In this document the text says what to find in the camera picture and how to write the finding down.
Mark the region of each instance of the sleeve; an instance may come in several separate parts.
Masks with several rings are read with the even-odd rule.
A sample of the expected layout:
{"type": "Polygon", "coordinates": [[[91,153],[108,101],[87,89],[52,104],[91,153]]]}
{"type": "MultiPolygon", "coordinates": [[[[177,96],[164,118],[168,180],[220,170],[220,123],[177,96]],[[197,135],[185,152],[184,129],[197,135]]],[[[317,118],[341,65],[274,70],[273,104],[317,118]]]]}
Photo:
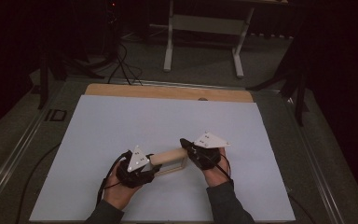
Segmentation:
{"type": "Polygon", "coordinates": [[[85,224],[118,224],[124,216],[124,212],[116,209],[112,204],[101,200],[85,224]]]}
{"type": "Polygon", "coordinates": [[[255,223],[252,216],[243,209],[229,182],[206,190],[212,207],[213,220],[216,224],[255,223]]]}

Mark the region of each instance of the metal frame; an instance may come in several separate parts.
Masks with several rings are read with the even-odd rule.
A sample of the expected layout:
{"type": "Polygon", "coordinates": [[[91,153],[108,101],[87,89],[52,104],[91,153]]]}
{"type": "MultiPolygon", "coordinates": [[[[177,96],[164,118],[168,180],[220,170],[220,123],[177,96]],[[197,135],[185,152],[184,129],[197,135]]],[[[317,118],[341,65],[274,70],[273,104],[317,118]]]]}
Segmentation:
{"type": "MultiPolygon", "coordinates": [[[[117,79],[114,80],[117,84],[124,84],[125,80],[117,79]]],[[[238,90],[239,88],[230,88],[230,87],[215,87],[215,86],[202,86],[202,85],[190,85],[190,84],[178,84],[178,83],[166,83],[166,82],[147,82],[146,85],[154,85],[154,86],[173,86],[173,87],[188,87],[188,88],[206,88],[206,89],[226,89],[226,90],[238,90]]],[[[34,134],[37,132],[40,123],[43,121],[43,117],[46,116],[48,112],[48,106],[54,101],[56,96],[59,94],[60,89],[62,88],[62,83],[56,84],[53,87],[53,91],[51,92],[51,97],[49,98],[45,108],[41,110],[35,117],[31,124],[28,126],[27,130],[24,132],[23,136],[19,140],[18,144],[13,149],[10,156],[7,160],[2,164],[0,168],[0,193],[5,187],[7,181],[10,179],[13,174],[15,168],[17,167],[22,155],[27,150],[31,141],[34,138],[34,134]]],[[[321,194],[322,200],[324,202],[325,209],[327,211],[328,216],[333,224],[345,223],[341,212],[337,206],[336,200],[334,198],[333,192],[330,189],[324,174],[322,172],[322,168],[317,161],[315,154],[313,153],[313,149],[310,146],[309,140],[307,138],[307,133],[304,128],[301,128],[297,125],[296,118],[293,115],[293,107],[294,104],[291,99],[288,101],[284,101],[284,104],[287,108],[289,117],[292,120],[293,126],[296,129],[299,139],[306,149],[307,160],[310,164],[310,170],[315,180],[316,186],[321,194]]]]}
{"type": "Polygon", "coordinates": [[[240,37],[237,46],[232,50],[237,77],[243,77],[240,52],[245,40],[246,33],[255,11],[254,7],[249,8],[245,21],[226,20],[217,18],[205,18],[195,16],[177,15],[173,13],[173,0],[170,0],[170,16],[168,19],[168,44],[165,51],[164,72],[171,71],[173,43],[173,29],[197,32],[216,33],[224,35],[238,35],[240,37]]]}

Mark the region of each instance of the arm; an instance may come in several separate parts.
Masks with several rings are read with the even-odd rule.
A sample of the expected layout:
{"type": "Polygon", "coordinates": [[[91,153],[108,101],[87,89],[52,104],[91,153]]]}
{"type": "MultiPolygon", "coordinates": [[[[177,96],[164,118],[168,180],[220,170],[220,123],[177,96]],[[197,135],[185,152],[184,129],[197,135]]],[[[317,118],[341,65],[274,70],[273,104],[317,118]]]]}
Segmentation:
{"type": "Polygon", "coordinates": [[[212,207],[213,220],[216,224],[255,223],[252,216],[242,208],[240,201],[235,196],[234,188],[229,182],[206,190],[212,207]]]}
{"type": "Polygon", "coordinates": [[[118,224],[124,216],[122,211],[130,202],[131,197],[142,186],[130,189],[118,184],[116,170],[120,162],[115,166],[112,174],[106,181],[107,188],[103,193],[103,200],[98,203],[91,216],[85,221],[85,224],[118,224]]]}
{"type": "MultiPolygon", "coordinates": [[[[223,148],[219,148],[219,150],[224,158],[222,158],[218,165],[227,173],[228,161],[225,160],[226,152],[223,148]]],[[[202,172],[209,186],[206,190],[215,223],[255,223],[252,216],[243,209],[226,175],[217,167],[202,172]]]]}

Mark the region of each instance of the white surface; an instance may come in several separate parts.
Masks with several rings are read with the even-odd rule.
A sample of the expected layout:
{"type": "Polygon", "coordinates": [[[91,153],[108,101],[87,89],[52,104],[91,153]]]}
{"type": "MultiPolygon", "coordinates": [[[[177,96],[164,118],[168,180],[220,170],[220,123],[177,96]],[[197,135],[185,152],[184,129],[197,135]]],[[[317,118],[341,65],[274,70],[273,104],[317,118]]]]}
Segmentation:
{"type": "MultiPolygon", "coordinates": [[[[145,154],[179,139],[224,136],[238,199],[256,221],[295,220],[257,105],[112,96],[81,97],[30,217],[85,220],[113,161],[139,145],[145,154]]],[[[211,221],[201,171],[190,161],[141,188],[123,221],[211,221]]]]}

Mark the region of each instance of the dark background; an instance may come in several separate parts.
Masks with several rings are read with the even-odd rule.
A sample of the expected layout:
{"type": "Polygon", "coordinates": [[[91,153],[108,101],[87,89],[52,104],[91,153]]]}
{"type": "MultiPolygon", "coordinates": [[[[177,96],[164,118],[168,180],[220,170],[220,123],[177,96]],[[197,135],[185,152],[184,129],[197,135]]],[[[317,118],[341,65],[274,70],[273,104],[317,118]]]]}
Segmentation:
{"type": "MultiPolygon", "coordinates": [[[[105,2],[93,3],[0,2],[0,118],[32,88],[28,75],[39,67],[38,46],[44,38],[52,48],[83,60],[87,52],[114,50],[114,43],[103,42],[107,32],[105,2]]],[[[223,16],[243,16],[240,7],[229,3],[218,9],[213,2],[208,4],[208,11],[202,11],[194,1],[181,1],[177,7],[188,14],[197,10],[208,15],[212,10],[223,16]]],[[[126,1],[117,17],[147,36],[148,23],[167,24],[168,1],[126,1]]],[[[358,1],[316,1],[307,10],[261,7],[253,17],[250,33],[264,34],[265,38],[295,36],[282,63],[285,68],[300,67],[309,72],[307,87],[358,182],[358,1]]]]}

